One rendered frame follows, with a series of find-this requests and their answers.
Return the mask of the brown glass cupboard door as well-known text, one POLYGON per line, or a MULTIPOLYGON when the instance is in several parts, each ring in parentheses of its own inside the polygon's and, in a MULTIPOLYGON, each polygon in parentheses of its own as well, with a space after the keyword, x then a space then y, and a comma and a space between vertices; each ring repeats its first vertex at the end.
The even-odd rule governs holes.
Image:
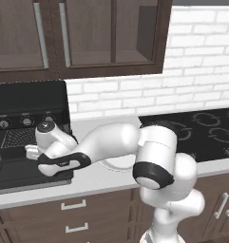
POLYGON ((49 0, 0 0, 0 83, 56 79, 49 0), (40 3, 48 68, 43 66, 33 3, 40 3))
POLYGON ((57 0, 62 78, 161 74, 173 0, 57 0), (59 3, 65 3, 66 67, 59 3))

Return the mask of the black hob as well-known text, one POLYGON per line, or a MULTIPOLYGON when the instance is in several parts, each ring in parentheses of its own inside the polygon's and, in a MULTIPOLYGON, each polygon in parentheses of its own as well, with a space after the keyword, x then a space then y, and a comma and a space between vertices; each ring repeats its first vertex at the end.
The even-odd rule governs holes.
POLYGON ((229 107, 181 113, 140 116, 141 123, 168 121, 178 135, 178 153, 196 162, 229 159, 229 107))

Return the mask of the black toaster oven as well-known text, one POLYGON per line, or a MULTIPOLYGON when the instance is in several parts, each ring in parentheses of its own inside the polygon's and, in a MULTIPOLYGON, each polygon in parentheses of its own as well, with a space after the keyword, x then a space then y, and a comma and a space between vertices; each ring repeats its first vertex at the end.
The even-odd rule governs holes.
POLYGON ((71 132, 64 81, 42 81, 0 84, 0 121, 8 121, 6 129, 0 127, 0 160, 26 158, 25 147, 2 148, 8 130, 31 128, 51 116, 58 127, 71 132), (23 125, 23 118, 31 118, 32 125, 23 125))

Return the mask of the black toaster oven door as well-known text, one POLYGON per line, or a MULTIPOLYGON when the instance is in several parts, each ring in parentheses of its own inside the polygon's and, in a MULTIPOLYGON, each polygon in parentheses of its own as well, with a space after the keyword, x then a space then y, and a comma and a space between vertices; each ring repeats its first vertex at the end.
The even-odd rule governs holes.
POLYGON ((66 185, 72 178, 72 171, 47 177, 38 170, 38 162, 33 159, 0 160, 0 195, 66 185))

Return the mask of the brown drawer front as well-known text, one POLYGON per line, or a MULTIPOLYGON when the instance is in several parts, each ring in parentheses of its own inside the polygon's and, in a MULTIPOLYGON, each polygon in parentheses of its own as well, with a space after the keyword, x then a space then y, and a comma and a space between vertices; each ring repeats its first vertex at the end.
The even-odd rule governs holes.
POLYGON ((118 218, 56 215, 2 223, 20 243, 125 243, 126 224, 118 218), (66 234, 65 227, 88 223, 88 230, 66 234))
POLYGON ((114 209, 115 207, 124 208, 129 204, 131 192, 129 190, 121 190, 116 192, 102 193, 92 196, 80 196, 62 200, 56 200, 45 203, 37 203, 28 206, 13 207, 0 210, 0 222, 6 223, 9 221, 23 221, 30 220, 37 217, 58 215, 65 213, 61 211, 61 203, 65 202, 66 205, 81 203, 82 199, 86 200, 84 208, 72 210, 92 210, 99 209, 102 212, 105 209, 114 209))

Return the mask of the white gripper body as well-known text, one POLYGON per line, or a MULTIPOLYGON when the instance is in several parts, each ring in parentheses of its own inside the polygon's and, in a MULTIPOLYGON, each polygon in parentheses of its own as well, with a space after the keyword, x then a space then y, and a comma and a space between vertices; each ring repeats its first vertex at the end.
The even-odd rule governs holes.
POLYGON ((28 145, 25 146, 25 150, 26 150, 26 157, 28 159, 37 160, 40 156, 40 152, 38 150, 37 145, 28 144, 28 145))

